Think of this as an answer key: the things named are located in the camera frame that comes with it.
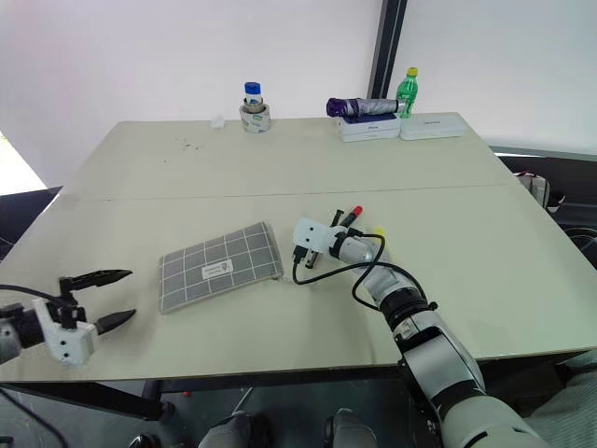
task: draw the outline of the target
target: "black floor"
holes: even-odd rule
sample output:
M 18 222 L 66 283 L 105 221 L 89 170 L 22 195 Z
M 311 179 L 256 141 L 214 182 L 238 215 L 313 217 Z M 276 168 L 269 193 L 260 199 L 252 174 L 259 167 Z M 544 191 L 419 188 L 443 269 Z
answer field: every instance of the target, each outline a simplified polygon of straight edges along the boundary
M 0 196 L 0 262 L 60 188 Z
M 140 393 L 142 388 L 138 382 L 110 385 L 134 393 Z M 197 446 L 211 425 L 232 412 L 244 391 L 193 392 L 189 398 L 182 394 L 164 395 L 163 399 L 176 407 L 174 416 L 165 423 L 144 422 L 24 394 L 13 396 L 47 418 L 72 447 L 126 447 L 140 432 L 158 435 L 165 447 L 186 447 Z M 380 447 L 414 446 L 411 434 L 415 422 L 420 421 L 398 380 L 257 387 L 243 405 L 248 412 L 269 417 L 275 446 L 279 448 L 322 446 L 326 418 L 339 407 L 357 412 L 375 431 Z M 0 428 L 0 435 L 15 438 L 16 447 L 59 446 L 45 429 L 1 399 Z

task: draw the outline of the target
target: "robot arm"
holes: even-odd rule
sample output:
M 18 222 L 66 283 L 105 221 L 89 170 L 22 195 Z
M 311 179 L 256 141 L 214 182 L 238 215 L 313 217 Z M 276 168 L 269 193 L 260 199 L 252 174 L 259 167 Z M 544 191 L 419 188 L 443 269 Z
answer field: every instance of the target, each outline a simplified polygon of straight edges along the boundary
M 308 249 L 347 264 L 371 263 L 379 247 L 359 234 L 303 218 L 293 234 L 295 263 Z M 446 448 L 548 447 L 504 402 L 485 394 L 477 362 L 450 332 L 437 306 L 427 302 L 416 280 L 389 267 L 387 254 L 380 261 L 386 265 L 376 265 L 362 285 L 402 353 L 398 367 L 410 393 L 435 414 Z M 361 265 L 354 270 L 362 275 L 365 269 Z
M 61 363 L 70 366 L 85 364 L 95 351 L 98 336 L 129 320 L 135 310 L 105 315 L 91 324 L 72 291 L 114 283 L 130 273 L 112 270 L 63 277 L 60 279 L 59 297 L 26 287 L 0 285 L 0 289 L 41 297 L 34 299 L 34 308 L 26 311 L 20 303 L 0 307 L 0 364 L 18 357 L 22 349 L 42 342 L 46 342 L 52 356 Z

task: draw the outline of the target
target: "gray tablet case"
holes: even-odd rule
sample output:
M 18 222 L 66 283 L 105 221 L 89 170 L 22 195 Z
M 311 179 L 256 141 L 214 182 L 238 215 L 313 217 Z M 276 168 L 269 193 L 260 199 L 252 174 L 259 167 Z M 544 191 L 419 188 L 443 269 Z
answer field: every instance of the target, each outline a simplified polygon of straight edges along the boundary
M 265 222 L 177 250 L 160 259 L 160 312 L 284 274 Z

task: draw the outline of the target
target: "blue bottle cap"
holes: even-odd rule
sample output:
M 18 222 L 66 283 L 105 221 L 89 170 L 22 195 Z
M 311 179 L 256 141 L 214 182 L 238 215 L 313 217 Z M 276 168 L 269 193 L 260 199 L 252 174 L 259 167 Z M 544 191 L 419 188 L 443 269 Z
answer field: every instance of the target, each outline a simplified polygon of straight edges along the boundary
M 261 85 L 258 82 L 245 82 L 244 83 L 244 92 L 250 93 L 252 95 L 260 95 L 261 94 Z

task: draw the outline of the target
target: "white table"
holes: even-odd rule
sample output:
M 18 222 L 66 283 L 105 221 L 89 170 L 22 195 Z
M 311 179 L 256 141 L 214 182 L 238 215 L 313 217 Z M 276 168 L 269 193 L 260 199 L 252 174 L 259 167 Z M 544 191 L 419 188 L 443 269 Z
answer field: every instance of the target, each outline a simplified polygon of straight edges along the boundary
M 57 292 L 60 275 L 130 269 L 76 294 L 88 318 L 137 315 L 102 336 L 80 369 L 45 346 L 0 367 L 0 381 L 105 381 L 395 365 L 381 314 L 351 299 L 349 273 L 311 287 L 289 278 L 302 216 L 328 222 L 361 204 L 361 229 L 384 226 L 395 261 L 476 358 L 597 345 L 597 276 L 551 218 L 475 133 L 343 144 L 331 119 L 123 122 L 0 266 L 0 281 Z M 285 279 L 158 312 L 165 253 L 270 223 Z M 318 271 L 334 266 L 320 263 Z M 314 274 L 303 271 L 302 274 Z M 0 302 L 28 303 L 2 293 Z

